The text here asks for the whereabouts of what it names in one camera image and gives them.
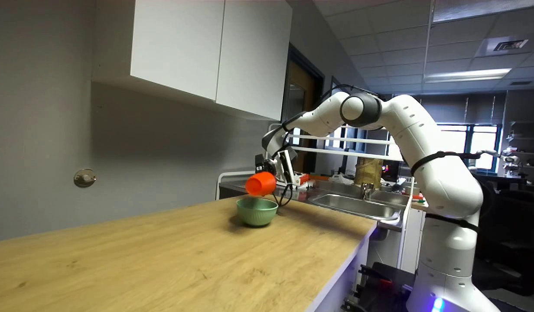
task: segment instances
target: sink faucet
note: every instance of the sink faucet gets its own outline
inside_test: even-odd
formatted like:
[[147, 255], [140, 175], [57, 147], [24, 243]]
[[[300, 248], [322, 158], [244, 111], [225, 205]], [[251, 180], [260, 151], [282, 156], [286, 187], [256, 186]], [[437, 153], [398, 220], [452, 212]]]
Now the sink faucet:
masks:
[[359, 189], [360, 189], [360, 198], [369, 199], [371, 192], [374, 191], [374, 186], [372, 184], [359, 184]]

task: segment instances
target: ceiling light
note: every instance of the ceiling light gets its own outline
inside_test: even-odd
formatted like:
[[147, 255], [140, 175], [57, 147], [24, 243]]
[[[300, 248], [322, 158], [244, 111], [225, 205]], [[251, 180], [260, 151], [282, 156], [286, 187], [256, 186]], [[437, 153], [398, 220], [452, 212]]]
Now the ceiling light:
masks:
[[509, 68], [435, 73], [435, 75], [426, 75], [424, 82], [426, 83], [440, 83], [440, 82], [501, 80], [506, 73], [509, 73]]

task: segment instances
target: chair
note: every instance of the chair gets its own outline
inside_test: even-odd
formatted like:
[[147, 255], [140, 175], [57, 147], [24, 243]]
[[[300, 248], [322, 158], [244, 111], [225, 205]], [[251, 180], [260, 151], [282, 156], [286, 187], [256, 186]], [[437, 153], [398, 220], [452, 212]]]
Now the chair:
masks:
[[483, 218], [485, 246], [473, 264], [473, 283], [480, 290], [509, 290], [534, 293], [534, 198], [529, 192], [487, 191], [489, 206]]

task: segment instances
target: floor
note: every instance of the floor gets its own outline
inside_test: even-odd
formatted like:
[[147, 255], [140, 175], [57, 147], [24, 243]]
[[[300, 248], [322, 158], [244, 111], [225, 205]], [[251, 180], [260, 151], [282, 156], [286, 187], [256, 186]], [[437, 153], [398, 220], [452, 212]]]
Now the floor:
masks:
[[523, 312], [534, 312], [534, 295], [532, 296], [518, 296], [511, 291], [504, 290], [494, 290], [494, 291], [483, 291], [490, 300], [499, 300], [508, 305], [516, 307], [518, 310]]

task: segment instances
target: cabinet door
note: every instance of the cabinet door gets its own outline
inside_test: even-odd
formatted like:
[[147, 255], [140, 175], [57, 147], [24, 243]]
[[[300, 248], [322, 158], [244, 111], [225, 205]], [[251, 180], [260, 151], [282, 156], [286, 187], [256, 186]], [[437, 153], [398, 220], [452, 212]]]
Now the cabinet door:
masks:
[[281, 118], [289, 28], [284, 0], [225, 0], [218, 104]]
[[215, 99], [222, 0], [135, 0], [130, 75]]

